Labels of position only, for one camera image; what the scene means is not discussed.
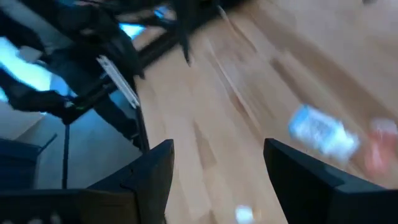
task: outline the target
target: wooden floor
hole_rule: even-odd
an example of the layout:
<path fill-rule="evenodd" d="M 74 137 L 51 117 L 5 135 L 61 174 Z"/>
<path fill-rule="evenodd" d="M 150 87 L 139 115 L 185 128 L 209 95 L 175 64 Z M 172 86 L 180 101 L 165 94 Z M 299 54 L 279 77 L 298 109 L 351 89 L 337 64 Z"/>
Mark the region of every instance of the wooden floor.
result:
<path fill-rule="evenodd" d="M 395 2 L 251 1 L 192 36 L 191 67 L 179 47 L 149 67 L 137 85 L 150 145 L 175 141 L 169 223 L 236 223 L 238 205 L 259 223 L 287 223 L 262 147 L 276 138 L 324 160 L 287 133 L 302 103 L 361 136 L 373 117 L 398 121 Z M 327 162 L 364 177 L 360 154 L 346 167 Z M 366 178 L 397 188 L 397 167 Z"/>

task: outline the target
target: black metal frame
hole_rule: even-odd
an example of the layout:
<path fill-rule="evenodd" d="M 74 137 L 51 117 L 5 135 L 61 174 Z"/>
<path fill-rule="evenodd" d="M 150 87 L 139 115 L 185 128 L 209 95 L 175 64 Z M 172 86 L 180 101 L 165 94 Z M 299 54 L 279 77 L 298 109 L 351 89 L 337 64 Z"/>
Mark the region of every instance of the black metal frame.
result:
<path fill-rule="evenodd" d="M 216 17 L 219 14 L 218 8 L 214 1 L 201 1 L 201 0 L 192 0 L 197 4 L 197 9 L 195 10 L 197 13 L 195 14 L 195 18 L 192 20 L 191 29 L 189 33 L 192 33 L 195 29 L 202 26 L 204 23 L 209 21 L 210 19 Z M 239 3 L 243 2 L 243 0 L 225 0 L 221 1 L 220 4 L 223 9 L 229 9 L 231 7 L 237 6 Z M 155 62 L 158 58 L 160 58 L 164 53 L 170 50 L 175 44 L 179 41 L 178 34 L 174 32 L 174 30 L 168 30 L 166 33 L 162 34 L 155 41 L 151 42 L 149 45 L 145 46 L 142 50 L 139 51 L 139 58 L 141 64 L 144 68 L 148 67 L 151 63 Z M 136 92 L 137 87 L 133 79 L 129 80 L 131 88 Z M 115 91 L 117 88 L 114 83 L 111 81 L 109 77 L 104 77 L 98 80 L 93 86 L 87 91 L 87 94 L 83 96 L 79 96 L 76 98 L 75 102 L 78 102 L 79 105 L 84 105 L 84 107 L 70 108 L 68 116 L 63 118 L 62 121 L 65 125 L 69 125 L 72 122 L 76 121 L 81 115 L 85 114 L 88 110 L 92 109 L 95 104 L 101 101 L 108 94 Z M 142 111 L 140 108 L 136 109 L 137 123 L 139 127 L 139 141 L 140 141 L 140 150 L 146 152 L 149 150 L 149 143 L 147 140 L 147 133 L 144 124 L 144 118 L 142 115 Z"/>

